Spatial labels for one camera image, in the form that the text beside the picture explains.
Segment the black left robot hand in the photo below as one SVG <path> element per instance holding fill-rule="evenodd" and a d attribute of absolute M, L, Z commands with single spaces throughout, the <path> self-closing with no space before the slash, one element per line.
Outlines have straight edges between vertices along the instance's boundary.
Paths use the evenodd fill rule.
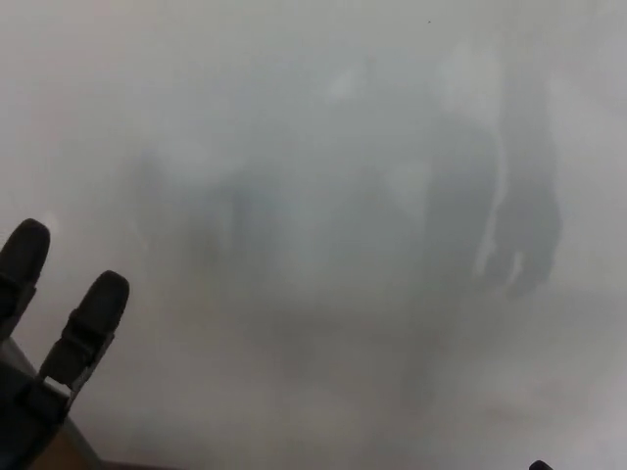
<path fill-rule="evenodd" d="M 1 249 L 2 343 L 10 339 L 36 293 L 50 239 L 44 224 L 28 218 Z M 103 272 L 70 314 L 37 373 L 1 361 L 3 469 L 27 468 L 59 433 L 115 338 L 129 292 L 125 277 Z"/>

